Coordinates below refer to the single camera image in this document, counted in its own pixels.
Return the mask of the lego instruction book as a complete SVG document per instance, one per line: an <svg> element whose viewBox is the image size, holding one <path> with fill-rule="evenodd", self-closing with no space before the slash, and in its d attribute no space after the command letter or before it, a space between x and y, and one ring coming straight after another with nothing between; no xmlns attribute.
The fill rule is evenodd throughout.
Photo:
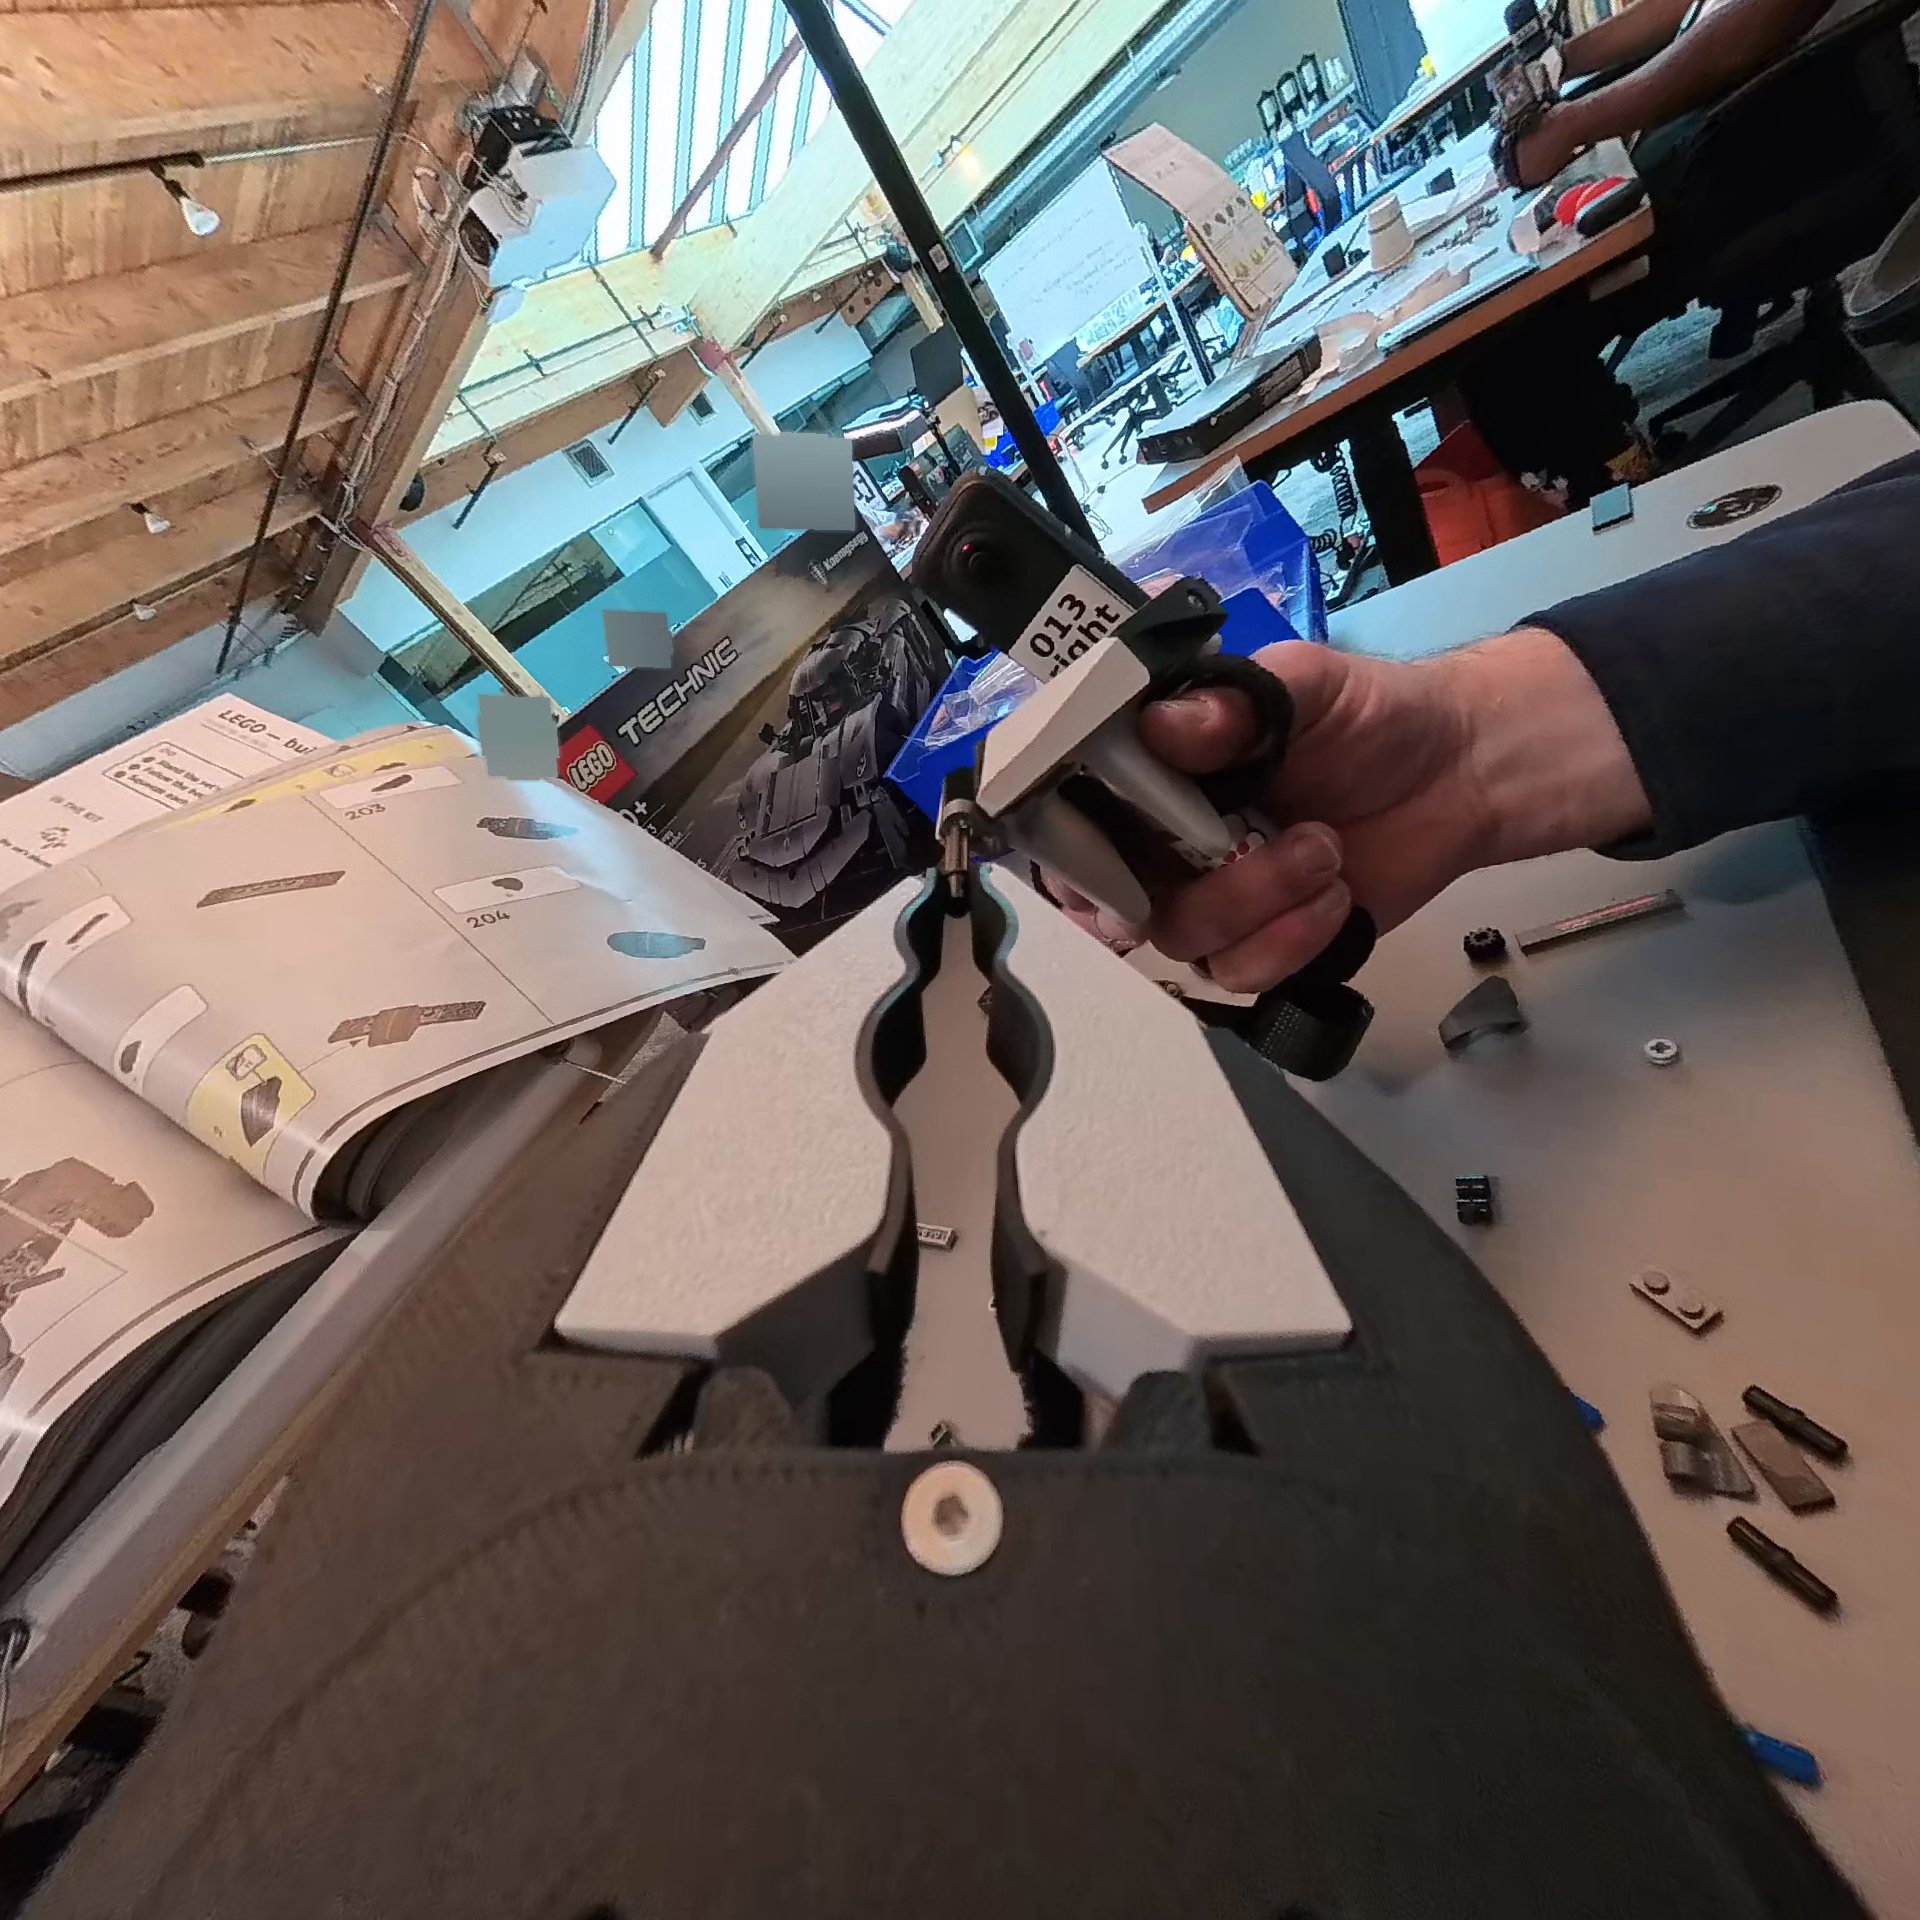
<svg viewBox="0 0 1920 1920"><path fill-rule="evenodd" d="M382 1119L783 964L721 880L438 726L4 888L3 1555L92 1388L348 1237Z"/></svg>

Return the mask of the person's right forearm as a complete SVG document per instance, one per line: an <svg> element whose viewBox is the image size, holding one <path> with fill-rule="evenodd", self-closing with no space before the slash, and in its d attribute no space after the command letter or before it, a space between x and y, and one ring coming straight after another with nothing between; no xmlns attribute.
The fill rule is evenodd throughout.
<svg viewBox="0 0 1920 1920"><path fill-rule="evenodd" d="M1918 456L1532 623L1582 663L1647 824L1610 857L1916 799Z"/></svg>

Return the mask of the blue storage bin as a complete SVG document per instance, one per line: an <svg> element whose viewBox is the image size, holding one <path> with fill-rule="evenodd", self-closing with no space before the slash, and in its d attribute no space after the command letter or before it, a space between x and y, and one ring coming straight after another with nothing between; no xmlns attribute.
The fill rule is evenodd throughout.
<svg viewBox="0 0 1920 1920"><path fill-rule="evenodd" d="M917 609L934 617L962 657L1003 651L1039 683L1116 635L1154 592L1186 579L1218 598L1225 656L1329 635L1308 533L1267 485L1227 496L1111 565L1007 477L971 470L932 515L905 574ZM932 821L943 776L974 758L986 734L942 751L908 735L885 775Z"/></svg>

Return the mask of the lego set box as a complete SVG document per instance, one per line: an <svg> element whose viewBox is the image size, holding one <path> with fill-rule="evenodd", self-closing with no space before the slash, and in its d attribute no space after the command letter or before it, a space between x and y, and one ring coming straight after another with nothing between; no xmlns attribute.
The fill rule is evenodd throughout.
<svg viewBox="0 0 1920 1920"><path fill-rule="evenodd" d="M791 948L934 861L890 776L953 657L871 533L801 533L559 726L559 775L767 911Z"/></svg>

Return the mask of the grey lego panel orange stripe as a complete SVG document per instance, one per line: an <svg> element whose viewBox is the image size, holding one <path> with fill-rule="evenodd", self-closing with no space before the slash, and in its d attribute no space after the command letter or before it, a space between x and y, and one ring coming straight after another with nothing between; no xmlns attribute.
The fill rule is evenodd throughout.
<svg viewBox="0 0 1920 1920"><path fill-rule="evenodd" d="M1553 919L1533 928L1525 928L1517 934L1517 948L1525 955L1545 953L1547 948L1590 939L1606 929L1665 919L1684 910L1684 904L1684 897L1674 888L1611 900L1597 908L1586 908L1582 911L1566 915L1561 919Z"/></svg>

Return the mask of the black vertical post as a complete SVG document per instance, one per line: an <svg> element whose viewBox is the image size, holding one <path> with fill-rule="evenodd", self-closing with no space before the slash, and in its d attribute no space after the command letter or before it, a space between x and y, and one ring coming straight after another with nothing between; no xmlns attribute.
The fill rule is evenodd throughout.
<svg viewBox="0 0 1920 1920"><path fill-rule="evenodd" d="M876 97L842 31L833 22L833 8L827 3L783 3L783 8L798 27L806 54L827 83L858 151L871 166L871 175L876 177L879 193L898 217L902 239L929 277L950 329L971 358L987 396L993 396L1001 423L1013 435L1029 477L1039 487L1052 515L1067 529L1085 542L1092 542L1094 533L1083 515L1082 501L1073 492L1065 470L1058 465L1050 437L1029 406L1013 363L996 344L993 327L982 318L966 277L953 263L943 243L943 231L932 217L911 166L900 152L897 137L876 105Z"/></svg>

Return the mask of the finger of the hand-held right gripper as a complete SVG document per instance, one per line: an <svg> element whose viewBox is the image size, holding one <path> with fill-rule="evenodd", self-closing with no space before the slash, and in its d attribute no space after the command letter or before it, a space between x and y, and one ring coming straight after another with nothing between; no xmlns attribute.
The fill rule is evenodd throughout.
<svg viewBox="0 0 1920 1920"><path fill-rule="evenodd" d="M999 828L1069 911L1109 937L1145 934L1162 840L1132 801L1105 784L1054 784L1001 807Z"/></svg>
<svg viewBox="0 0 1920 1920"><path fill-rule="evenodd" d="M1157 764L1134 724L1147 687L1143 664L1073 664L1039 683L982 735L977 807L1003 821L1060 773L1091 765L1098 781L1153 811Z"/></svg>

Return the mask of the clear plastic parts bags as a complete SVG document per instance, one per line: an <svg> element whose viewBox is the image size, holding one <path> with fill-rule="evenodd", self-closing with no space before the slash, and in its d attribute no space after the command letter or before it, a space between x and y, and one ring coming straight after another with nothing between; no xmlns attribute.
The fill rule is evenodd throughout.
<svg viewBox="0 0 1920 1920"><path fill-rule="evenodd" d="M995 729L1035 689L1039 681L1003 651L962 657L910 739L926 751L958 747Z"/></svg>

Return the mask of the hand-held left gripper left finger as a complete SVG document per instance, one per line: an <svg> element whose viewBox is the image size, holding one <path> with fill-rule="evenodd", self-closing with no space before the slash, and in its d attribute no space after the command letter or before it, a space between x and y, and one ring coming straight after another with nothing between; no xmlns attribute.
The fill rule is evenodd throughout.
<svg viewBox="0 0 1920 1920"><path fill-rule="evenodd" d="M926 1062L934 876L707 1030L555 1318L591 1353L762 1369L836 1446L894 1427L918 1213L897 1102Z"/></svg>

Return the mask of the person's right hand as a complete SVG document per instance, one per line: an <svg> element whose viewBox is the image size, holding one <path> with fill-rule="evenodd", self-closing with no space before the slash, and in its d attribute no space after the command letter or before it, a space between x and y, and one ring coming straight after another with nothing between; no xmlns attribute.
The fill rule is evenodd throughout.
<svg viewBox="0 0 1920 1920"><path fill-rule="evenodd" d="M1262 995L1329 948L1358 908L1393 929L1465 872L1642 837L1651 804L1594 676L1543 628L1418 663L1303 639L1254 663L1294 707L1263 811L1279 832L1235 864L1162 880L1127 924L1045 872L1121 953L1138 943Z"/></svg>

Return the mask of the orange bag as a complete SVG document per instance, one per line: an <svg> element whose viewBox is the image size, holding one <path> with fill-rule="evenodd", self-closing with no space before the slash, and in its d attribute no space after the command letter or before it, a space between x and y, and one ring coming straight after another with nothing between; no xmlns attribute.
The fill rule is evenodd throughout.
<svg viewBox="0 0 1920 1920"><path fill-rule="evenodd" d="M1413 477L1437 567L1533 533L1567 511L1564 499L1526 487L1505 468L1471 421L1453 424L1413 465Z"/></svg>

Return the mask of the wooden background table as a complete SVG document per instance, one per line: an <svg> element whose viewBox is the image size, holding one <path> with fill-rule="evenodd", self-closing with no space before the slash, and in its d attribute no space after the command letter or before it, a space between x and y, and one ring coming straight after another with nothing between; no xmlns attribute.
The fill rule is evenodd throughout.
<svg viewBox="0 0 1920 1920"><path fill-rule="evenodd" d="M1233 363L1246 368L1260 352L1322 331L1322 368L1210 452L1154 468L1147 511L1197 494L1235 464L1263 477L1345 447L1387 581L1404 584L1437 568L1396 419L1545 301L1583 292L1642 256L1653 235L1637 185L1596 233L1543 231L1537 208L1567 185L1506 190L1491 149L1487 127L1451 141L1308 259L1284 295L1251 319Z"/></svg>

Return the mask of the illustrated poster board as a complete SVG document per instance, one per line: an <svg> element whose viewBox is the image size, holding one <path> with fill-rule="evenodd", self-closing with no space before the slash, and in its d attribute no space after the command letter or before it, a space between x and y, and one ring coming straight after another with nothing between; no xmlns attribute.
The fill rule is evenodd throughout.
<svg viewBox="0 0 1920 1920"><path fill-rule="evenodd" d="M1185 221L1206 273L1246 319L1263 319L1297 279L1282 237L1247 192L1164 126L1114 141L1105 158Z"/></svg>

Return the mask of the dark grey lego slope tile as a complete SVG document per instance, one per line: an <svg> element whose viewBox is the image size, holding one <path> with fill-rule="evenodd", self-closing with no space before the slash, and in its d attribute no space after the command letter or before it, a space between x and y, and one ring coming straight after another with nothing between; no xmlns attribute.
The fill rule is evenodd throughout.
<svg viewBox="0 0 1920 1920"><path fill-rule="evenodd" d="M1835 1509L1834 1488L1778 1427L1764 1419L1737 1424L1733 1439L1788 1510L1806 1515Z"/></svg>

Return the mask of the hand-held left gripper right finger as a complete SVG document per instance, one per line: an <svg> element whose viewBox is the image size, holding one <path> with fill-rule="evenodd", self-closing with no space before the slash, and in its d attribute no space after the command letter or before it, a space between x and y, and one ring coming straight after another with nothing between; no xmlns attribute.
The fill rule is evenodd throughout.
<svg viewBox="0 0 1920 1920"><path fill-rule="evenodd" d="M1003 867L971 893L977 1448L1254 1448L1235 1369L1354 1318L1214 1040Z"/></svg>

